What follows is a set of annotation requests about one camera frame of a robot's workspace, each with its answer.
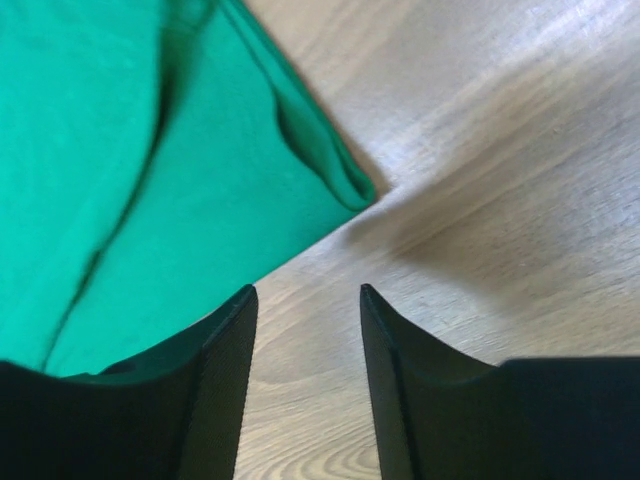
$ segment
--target green fabric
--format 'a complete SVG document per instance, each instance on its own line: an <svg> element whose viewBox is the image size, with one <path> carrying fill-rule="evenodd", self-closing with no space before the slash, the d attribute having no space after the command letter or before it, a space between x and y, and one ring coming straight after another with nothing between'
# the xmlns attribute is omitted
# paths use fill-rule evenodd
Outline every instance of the green fabric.
<svg viewBox="0 0 640 480"><path fill-rule="evenodd" d="M0 3L0 357L95 373L373 187L239 0Z"/></svg>

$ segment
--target light wood surface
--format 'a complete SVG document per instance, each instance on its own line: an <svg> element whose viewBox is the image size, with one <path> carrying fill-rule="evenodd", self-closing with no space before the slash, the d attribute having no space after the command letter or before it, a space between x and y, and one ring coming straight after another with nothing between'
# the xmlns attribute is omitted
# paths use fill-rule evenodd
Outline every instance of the light wood surface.
<svg viewBox="0 0 640 480"><path fill-rule="evenodd" d="M237 478L379 478L364 282L485 361L640 354L640 2L248 3L386 194L258 283Z"/></svg>

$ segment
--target wood grain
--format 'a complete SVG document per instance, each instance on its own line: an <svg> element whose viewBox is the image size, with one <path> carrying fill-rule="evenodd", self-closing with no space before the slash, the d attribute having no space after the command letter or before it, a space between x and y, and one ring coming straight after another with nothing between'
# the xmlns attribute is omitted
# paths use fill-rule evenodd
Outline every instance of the wood grain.
<svg viewBox="0 0 640 480"><path fill-rule="evenodd" d="M248 3L388 193L258 283L237 478L379 478L364 282L485 361L640 353L638 2Z"/></svg>

